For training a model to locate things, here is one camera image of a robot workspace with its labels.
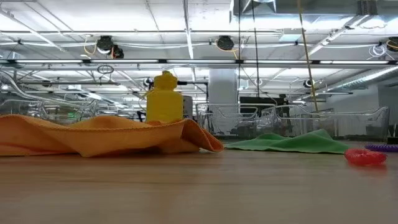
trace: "yellow bottle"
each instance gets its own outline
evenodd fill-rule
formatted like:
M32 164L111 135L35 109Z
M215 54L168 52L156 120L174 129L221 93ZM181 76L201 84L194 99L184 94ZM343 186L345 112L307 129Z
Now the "yellow bottle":
M170 123L182 119L183 96L174 92L177 78L163 71L155 77L155 88L147 94L147 121Z

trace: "fabric fold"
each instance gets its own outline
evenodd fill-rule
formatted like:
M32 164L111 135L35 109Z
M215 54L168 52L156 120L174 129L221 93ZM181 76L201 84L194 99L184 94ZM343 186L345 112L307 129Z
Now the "fabric fold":
M294 138L282 137L277 134L263 134L255 139L225 145L228 149L253 151L284 151L308 153L344 154L350 147L333 140L324 129L312 131Z
M0 156L79 153L83 157L159 148L162 153L220 152L223 145L196 122L146 124L97 116L69 126L23 116L0 116Z

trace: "orange cloth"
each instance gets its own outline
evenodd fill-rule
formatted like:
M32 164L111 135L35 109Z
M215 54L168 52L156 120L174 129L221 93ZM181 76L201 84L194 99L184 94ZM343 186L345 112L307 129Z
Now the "orange cloth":
M0 116L0 156L79 153L83 157L124 152L213 152L223 145L196 122L140 123L98 116L62 126L23 115Z

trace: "purple ring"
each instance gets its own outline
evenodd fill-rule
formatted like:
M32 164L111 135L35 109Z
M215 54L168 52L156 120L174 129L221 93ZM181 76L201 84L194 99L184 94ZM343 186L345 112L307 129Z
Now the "purple ring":
M375 152L398 152L398 145L368 144L365 146L365 149Z

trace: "red toy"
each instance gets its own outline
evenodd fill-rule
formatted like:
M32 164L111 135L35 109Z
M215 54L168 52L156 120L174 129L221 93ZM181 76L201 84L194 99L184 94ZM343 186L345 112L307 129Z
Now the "red toy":
M367 149L347 149L344 156L348 162L357 166L381 165L387 159L385 154Z

